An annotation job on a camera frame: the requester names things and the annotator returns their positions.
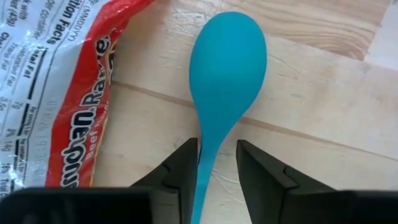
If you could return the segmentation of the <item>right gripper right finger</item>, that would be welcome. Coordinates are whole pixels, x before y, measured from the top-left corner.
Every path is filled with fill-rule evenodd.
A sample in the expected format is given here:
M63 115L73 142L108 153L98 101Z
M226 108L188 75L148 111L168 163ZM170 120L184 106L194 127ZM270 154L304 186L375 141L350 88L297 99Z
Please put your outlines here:
M236 146L241 188L252 224L321 224L316 194L330 186L278 160L246 140Z

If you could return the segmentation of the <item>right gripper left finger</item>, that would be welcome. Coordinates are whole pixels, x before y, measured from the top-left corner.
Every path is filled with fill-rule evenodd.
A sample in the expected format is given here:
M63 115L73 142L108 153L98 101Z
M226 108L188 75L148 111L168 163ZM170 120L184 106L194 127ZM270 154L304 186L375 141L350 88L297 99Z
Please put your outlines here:
M198 139L190 138L131 187L147 190L149 216L137 224L191 224L197 185Z

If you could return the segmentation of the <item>teal plastic spoon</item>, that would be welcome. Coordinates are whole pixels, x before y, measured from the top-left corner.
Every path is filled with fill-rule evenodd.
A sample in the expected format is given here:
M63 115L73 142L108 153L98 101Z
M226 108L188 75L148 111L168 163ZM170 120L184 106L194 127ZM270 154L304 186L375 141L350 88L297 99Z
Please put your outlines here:
M218 150L254 103L266 67L264 33L254 19L241 12L215 15L194 43L189 85L200 124L201 148L190 224L200 224Z

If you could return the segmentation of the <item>red ramen noodle packet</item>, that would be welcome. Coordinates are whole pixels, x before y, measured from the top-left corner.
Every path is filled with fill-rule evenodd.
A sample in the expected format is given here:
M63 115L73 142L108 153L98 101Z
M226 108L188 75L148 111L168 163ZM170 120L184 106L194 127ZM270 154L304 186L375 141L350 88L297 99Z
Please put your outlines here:
M153 0L0 0L0 200L89 187L116 43Z

